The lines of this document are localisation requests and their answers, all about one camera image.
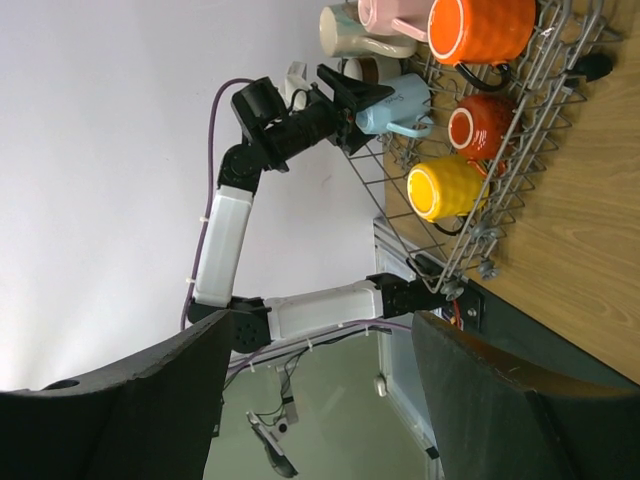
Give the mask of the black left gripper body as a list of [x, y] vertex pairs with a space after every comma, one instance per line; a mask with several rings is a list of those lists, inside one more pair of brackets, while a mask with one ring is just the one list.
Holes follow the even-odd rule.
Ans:
[[294, 110], [294, 117], [302, 125], [302, 131], [310, 145], [328, 140], [342, 150], [342, 136], [355, 125], [356, 113], [337, 109], [317, 84], [312, 84], [306, 92], [306, 106]]

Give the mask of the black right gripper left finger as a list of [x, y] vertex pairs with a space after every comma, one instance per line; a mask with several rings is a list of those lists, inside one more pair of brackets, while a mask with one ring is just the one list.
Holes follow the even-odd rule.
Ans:
[[2, 392], [2, 478], [202, 478], [233, 338], [220, 311], [97, 370]]

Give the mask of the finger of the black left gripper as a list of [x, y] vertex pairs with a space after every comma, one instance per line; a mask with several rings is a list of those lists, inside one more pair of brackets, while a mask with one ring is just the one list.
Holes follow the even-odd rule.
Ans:
[[393, 87], [368, 84], [349, 78], [330, 67], [320, 64], [317, 76], [333, 91], [332, 103], [337, 109], [358, 113], [395, 93]]
[[353, 127], [342, 136], [342, 151], [353, 155], [374, 138], [374, 135], [365, 134], [358, 127]]

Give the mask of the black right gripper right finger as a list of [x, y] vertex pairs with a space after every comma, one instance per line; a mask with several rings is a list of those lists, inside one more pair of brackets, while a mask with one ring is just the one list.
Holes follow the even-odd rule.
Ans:
[[428, 311], [411, 336], [446, 478], [638, 478], [638, 390], [548, 370]]

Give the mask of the steel brown tumbler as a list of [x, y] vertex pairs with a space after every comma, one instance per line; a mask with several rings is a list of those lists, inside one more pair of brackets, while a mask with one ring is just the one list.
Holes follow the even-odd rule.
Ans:
[[368, 84], [381, 82], [402, 75], [402, 65], [397, 59], [381, 56], [365, 56], [347, 59], [342, 74]]

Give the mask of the light blue mug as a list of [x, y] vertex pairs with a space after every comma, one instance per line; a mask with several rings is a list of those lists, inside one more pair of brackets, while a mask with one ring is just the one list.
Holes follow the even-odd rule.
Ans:
[[412, 139], [428, 137], [433, 129], [431, 90], [415, 73], [406, 74], [382, 83], [394, 93], [359, 112], [356, 126], [368, 135], [394, 133]]

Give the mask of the cream floral tall mug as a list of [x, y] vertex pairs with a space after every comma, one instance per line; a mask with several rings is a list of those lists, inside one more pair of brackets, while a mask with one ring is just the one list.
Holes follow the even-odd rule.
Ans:
[[329, 57], [381, 55], [394, 59], [416, 53], [417, 42], [404, 35], [375, 35], [360, 23], [357, 4], [342, 2], [326, 6], [319, 17], [319, 40]]

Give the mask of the pink faceted mug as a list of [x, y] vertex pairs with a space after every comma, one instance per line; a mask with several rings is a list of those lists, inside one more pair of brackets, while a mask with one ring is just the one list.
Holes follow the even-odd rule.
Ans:
[[405, 35], [425, 43], [432, 0], [359, 0], [357, 11], [365, 30], [374, 35]]

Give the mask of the yellow enamel mug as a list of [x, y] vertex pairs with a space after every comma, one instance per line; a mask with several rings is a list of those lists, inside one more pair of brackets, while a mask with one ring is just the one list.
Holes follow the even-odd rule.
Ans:
[[455, 237], [475, 209], [486, 205], [492, 193], [486, 179], [487, 172], [478, 162], [461, 155], [417, 163], [406, 177], [408, 201], [418, 217]]

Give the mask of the red black patterned cup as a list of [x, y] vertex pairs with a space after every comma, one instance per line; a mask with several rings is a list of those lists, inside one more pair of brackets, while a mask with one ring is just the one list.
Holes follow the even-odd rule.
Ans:
[[449, 142], [469, 166], [486, 177], [488, 162], [496, 158], [515, 113], [516, 102], [504, 95], [466, 96], [449, 117]]

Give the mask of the orange enamel mug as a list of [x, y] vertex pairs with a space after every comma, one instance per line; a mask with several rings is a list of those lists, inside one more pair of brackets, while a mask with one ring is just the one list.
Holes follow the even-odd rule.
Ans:
[[439, 63], [494, 93], [510, 83], [510, 62], [526, 48], [536, 19], [534, 0], [437, 0], [429, 13], [428, 44]]

